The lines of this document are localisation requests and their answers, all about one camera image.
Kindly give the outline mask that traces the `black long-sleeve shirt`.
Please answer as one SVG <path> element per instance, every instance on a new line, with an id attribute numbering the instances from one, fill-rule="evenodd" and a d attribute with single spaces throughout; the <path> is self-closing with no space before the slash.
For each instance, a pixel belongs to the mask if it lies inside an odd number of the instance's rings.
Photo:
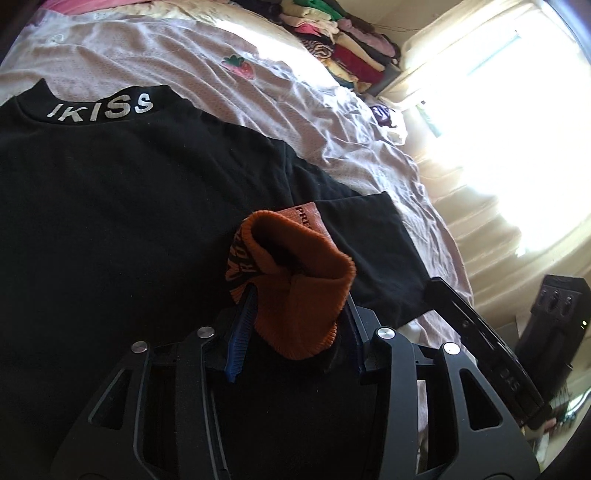
<path id="1" fill-rule="evenodd" d="M 5 102 L 2 477 L 48 477 L 132 343 L 228 317 L 225 271 L 243 219 L 310 202 L 356 265 L 356 303 L 392 327 L 421 315 L 429 276 L 387 194 L 356 193 L 166 86 L 75 103 L 39 81 Z"/>

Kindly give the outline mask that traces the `stack of folded clothes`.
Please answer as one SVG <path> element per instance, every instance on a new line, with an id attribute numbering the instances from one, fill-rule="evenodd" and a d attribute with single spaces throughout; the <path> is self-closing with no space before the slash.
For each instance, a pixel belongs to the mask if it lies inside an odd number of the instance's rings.
<path id="1" fill-rule="evenodd" d="M 337 1 L 239 1 L 290 32 L 342 87 L 376 95 L 401 75 L 401 48 Z"/>

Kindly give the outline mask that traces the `black device on floor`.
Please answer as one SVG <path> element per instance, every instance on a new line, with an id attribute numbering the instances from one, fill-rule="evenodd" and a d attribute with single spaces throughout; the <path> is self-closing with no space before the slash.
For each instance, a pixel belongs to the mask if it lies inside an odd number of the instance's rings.
<path id="1" fill-rule="evenodd" d="M 551 401 L 566 382 L 589 325 L 587 281 L 546 275 L 515 347 L 518 360 L 544 401 Z"/>

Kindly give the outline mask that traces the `purple white garment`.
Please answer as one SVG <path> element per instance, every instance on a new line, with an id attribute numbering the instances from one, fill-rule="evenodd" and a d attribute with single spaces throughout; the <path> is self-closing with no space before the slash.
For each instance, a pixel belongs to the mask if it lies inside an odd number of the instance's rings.
<path id="1" fill-rule="evenodd" d="M 370 110 L 377 120 L 381 131 L 394 145 L 405 145 L 408 138 L 408 130 L 404 115 L 382 104 L 370 106 Z"/>

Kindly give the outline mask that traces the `lilac patterned bed sheet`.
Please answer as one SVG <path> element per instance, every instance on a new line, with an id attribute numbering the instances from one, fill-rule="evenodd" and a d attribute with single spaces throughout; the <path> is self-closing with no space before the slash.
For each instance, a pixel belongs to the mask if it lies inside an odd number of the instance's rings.
<path id="1" fill-rule="evenodd" d="M 1 65 L 1 96 L 38 80 L 69 100 L 131 85 L 167 85 L 215 117 L 287 142 L 356 192 L 387 192 L 428 271 L 463 295 L 461 256 L 415 162 L 378 129 L 362 101 L 329 79 L 304 49 L 263 20 L 221 9 L 211 26 L 122 10 L 37 12 Z"/>

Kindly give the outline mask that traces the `pink quilted duvet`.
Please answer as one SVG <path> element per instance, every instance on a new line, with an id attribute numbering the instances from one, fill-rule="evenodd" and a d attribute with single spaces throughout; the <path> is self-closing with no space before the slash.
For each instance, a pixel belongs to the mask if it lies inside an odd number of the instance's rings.
<path id="1" fill-rule="evenodd" d="M 41 7 L 64 15 L 79 15 L 145 2 L 147 0 L 48 0 Z"/>

